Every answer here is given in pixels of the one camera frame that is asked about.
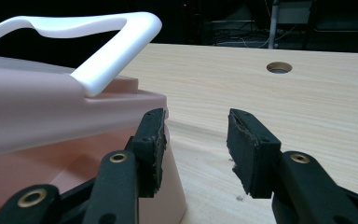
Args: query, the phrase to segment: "white plastic handle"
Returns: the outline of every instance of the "white plastic handle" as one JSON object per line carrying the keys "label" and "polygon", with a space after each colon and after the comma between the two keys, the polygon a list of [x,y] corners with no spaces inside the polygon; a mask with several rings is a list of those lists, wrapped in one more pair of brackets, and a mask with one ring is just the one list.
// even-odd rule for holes
{"label": "white plastic handle", "polygon": [[158,34],[161,21],[148,12],[72,18],[19,16],[0,23],[0,37],[20,28],[34,28],[42,36],[51,38],[121,30],[71,74],[81,83],[85,95],[92,97],[101,93]]}

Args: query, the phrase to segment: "light wood surface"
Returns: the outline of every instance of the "light wood surface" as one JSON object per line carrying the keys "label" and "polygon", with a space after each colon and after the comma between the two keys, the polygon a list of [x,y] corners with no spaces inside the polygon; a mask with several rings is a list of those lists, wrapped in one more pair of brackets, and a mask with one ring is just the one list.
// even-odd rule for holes
{"label": "light wood surface", "polygon": [[[293,70],[272,74],[272,62]],[[271,200],[247,196],[231,171],[230,108],[254,114],[282,141],[282,151],[310,154],[358,193],[358,54],[150,44],[121,75],[168,97],[187,201],[182,223],[275,222]]]}

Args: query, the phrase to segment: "black clamp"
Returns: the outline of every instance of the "black clamp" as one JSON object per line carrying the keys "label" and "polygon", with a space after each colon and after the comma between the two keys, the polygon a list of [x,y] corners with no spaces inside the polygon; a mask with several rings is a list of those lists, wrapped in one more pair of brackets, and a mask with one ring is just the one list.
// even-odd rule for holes
{"label": "black clamp", "polygon": [[52,185],[19,191],[0,209],[0,224],[138,223],[138,198],[161,185],[164,119],[162,108],[147,112],[124,150],[105,155],[95,178],[62,195]]}
{"label": "black clamp", "polygon": [[358,224],[358,194],[339,187],[312,156],[281,152],[281,142],[252,114],[231,109],[227,147],[234,173],[252,198],[272,197],[278,224]]}

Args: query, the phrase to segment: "brass rivet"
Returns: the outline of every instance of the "brass rivet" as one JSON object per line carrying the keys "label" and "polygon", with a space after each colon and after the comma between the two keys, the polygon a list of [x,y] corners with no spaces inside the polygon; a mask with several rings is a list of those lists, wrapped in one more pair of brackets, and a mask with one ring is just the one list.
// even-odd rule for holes
{"label": "brass rivet", "polygon": [[42,202],[47,195],[48,192],[45,189],[33,189],[22,195],[22,197],[19,198],[17,205],[19,207],[31,207]]}
{"label": "brass rivet", "polygon": [[290,158],[293,160],[293,161],[296,161],[298,163],[308,163],[310,162],[310,159],[302,154],[299,154],[299,153],[294,153],[292,155],[290,155]]}
{"label": "brass rivet", "polygon": [[127,159],[127,155],[123,153],[118,153],[110,157],[111,162],[123,162]]}

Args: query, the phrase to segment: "pink plastic container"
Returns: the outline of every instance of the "pink plastic container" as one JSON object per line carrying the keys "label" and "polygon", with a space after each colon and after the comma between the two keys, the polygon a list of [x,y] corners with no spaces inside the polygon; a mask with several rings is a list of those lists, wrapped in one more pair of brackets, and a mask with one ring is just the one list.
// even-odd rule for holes
{"label": "pink plastic container", "polygon": [[[145,112],[167,110],[164,95],[138,90],[130,77],[85,96],[74,71],[0,57],[0,207],[34,184],[53,184],[63,193],[93,178],[101,158],[124,148]],[[140,199],[141,223],[178,223],[186,209],[165,132],[161,188],[155,198]]]}

